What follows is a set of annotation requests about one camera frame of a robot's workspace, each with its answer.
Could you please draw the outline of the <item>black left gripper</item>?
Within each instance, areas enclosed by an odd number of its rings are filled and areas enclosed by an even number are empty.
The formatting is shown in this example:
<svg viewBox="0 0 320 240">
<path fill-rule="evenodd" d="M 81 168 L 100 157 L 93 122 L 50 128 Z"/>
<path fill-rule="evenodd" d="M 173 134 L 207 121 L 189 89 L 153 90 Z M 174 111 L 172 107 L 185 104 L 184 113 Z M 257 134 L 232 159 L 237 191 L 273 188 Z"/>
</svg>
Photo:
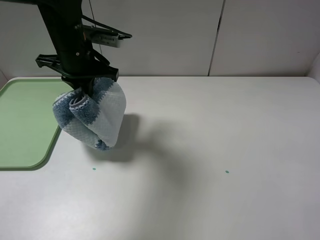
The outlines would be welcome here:
<svg viewBox="0 0 320 240">
<path fill-rule="evenodd" d="M 45 26 L 56 54 L 40 54 L 35 60 L 40 68 L 48 67 L 61 74 L 62 81 L 74 90 L 82 89 L 89 97 L 94 93 L 95 78 L 118 80 L 119 70 L 93 48 L 83 24 Z"/>
</svg>

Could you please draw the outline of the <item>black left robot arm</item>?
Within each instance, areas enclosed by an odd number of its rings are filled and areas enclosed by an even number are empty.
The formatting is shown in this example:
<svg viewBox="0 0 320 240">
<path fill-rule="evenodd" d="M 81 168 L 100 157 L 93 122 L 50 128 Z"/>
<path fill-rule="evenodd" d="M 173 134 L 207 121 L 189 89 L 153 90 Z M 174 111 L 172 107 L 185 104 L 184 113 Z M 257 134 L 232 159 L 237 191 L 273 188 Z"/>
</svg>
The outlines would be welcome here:
<svg viewBox="0 0 320 240">
<path fill-rule="evenodd" d="M 37 6 L 56 51 L 55 55 L 36 58 L 40 68 L 61 74 L 65 83 L 89 96 L 96 78 L 118 80 L 119 70 L 93 48 L 86 35 L 80 0 L 39 0 Z"/>
</svg>

